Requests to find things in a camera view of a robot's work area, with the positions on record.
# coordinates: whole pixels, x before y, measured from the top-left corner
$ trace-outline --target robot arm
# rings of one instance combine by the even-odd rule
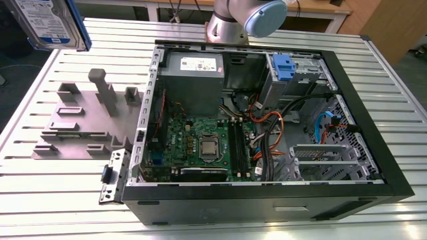
[[[209,41],[246,44],[249,34],[263,38],[278,30],[287,12],[282,0],[217,0],[207,27]]]

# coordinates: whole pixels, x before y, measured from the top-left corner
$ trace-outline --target cpu socket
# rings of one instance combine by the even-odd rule
[[[219,137],[217,135],[202,135],[202,137],[199,137],[199,158],[206,163],[213,163],[219,159],[219,156]]]

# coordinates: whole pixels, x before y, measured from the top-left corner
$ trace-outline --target metal bracket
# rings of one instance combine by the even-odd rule
[[[102,173],[99,205],[123,204],[122,194],[126,187],[131,153],[126,149],[113,151],[110,162]]]

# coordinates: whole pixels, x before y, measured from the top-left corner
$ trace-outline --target sticker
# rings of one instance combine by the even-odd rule
[[[181,59],[181,70],[217,72],[217,59],[202,57],[183,57]]]
[[[343,11],[343,10],[335,10],[337,14],[350,14],[350,11]]]
[[[67,44],[71,41],[65,23],[55,15],[51,0],[15,0],[30,25],[38,35],[49,43]]]
[[[261,167],[255,167],[255,174],[262,175],[263,174],[263,169]]]
[[[255,104],[255,107],[258,107],[259,109],[263,108],[263,104],[261,104],[259,101],[257,101],[254,104]]]

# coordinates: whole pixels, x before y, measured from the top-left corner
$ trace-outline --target metal workbench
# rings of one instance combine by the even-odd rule
[[[106,160],[34,160],[63,82],[95,90],[107,71],[117,91],[145,91],[155,39],[205,41],[205,26],[87,18],[90,52],[55,50],[0,135],[0,236],[42,239],[425,239],[427,114],[371,42],[353,35],[278,31],[251,45],[337,52],[415,196],[339,221],[143,226],[126,205],[99,206]]]

